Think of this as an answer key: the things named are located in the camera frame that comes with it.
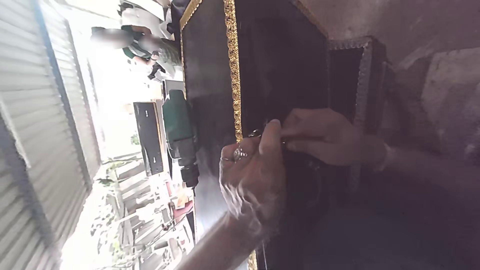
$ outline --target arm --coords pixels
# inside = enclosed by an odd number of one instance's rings
[[[231,214],[225,214],[182,259],[176,270],[234,269],[259,243],[246,227]]]
[[[152,31],[148,28],[148,27],[145,27],[145,26],[136,26],[136,25],[132,25],[132,30],[135,31],[135,32],[140,32],[140,33],[144,33],[144,34],[152,34]]]
[[[237,149],[246,155],[235,157]],[[225,146],[221,157],[220,190],[228,212],[177,270],[232,270],[279,222],[286,186],[280,121],[271,121],[261,139]]]
[[[145,58],[140,57],[140,56],[134,56],[133,60],[137,63],[144,64],[144,65],[147,65],[147,66],[150,66],[150,67],[153,66],[156,63],[156,61],[152,58],[145,59]]]

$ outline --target ring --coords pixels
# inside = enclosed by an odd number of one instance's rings
[[[241,158],[246,157],[248,157],[248,154],[243,152],[243,149],[241,147],[235,149],[235,151],[233,152],[233,160],[235,161],[235,163],[237,163],[237,161],[239,161]]]
[[[224,160],[224,161],[234,161],[233,159],[227,159],[227,158],[224,158],[224,157],[220,157],[220,160]]]

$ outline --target green power drill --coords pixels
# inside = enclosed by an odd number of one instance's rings
[[[187,101],[182,90],[170,90],[162,105],[168,152],[177,159],[182,180],[187,187],[198,184],[196,148]]]

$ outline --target person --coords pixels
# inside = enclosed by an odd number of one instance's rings
[[[478,167],[390,147],[378,137],[364,135],[331,109],[294,109],[283,127],[279,120],[272,120],[261,137],[244,138],[238,145],[222,149],[219,181],[228,211],[179,263],[177,270],[234,269],[275,231],[286,196],[282,141],[286,141],[289,150],[310,154],[330,165],[361,163],[375,171],[392,170],[409,175],[411,181],[441,187],[464,209],[477,213],[476,229],[469,231],[465,243],[477,257]]]
[[[92,27],[92,34],[97,31],[104,30],[103,27]],[[165,38],[151,36],[152,32],[145,26],[122,25],[121,30],[130,33],[133,36],[133,42],[122,48],[123,53],[137,63],[147,66],[154,66],[156,63],[162,66],[172,77],[176,70],[174,66],[181,66],[180,54],[175,47],[174,41]],[[141,46],[141,40],[147,36],[152,48]],[[108,37],[97,37],[100,41]]]

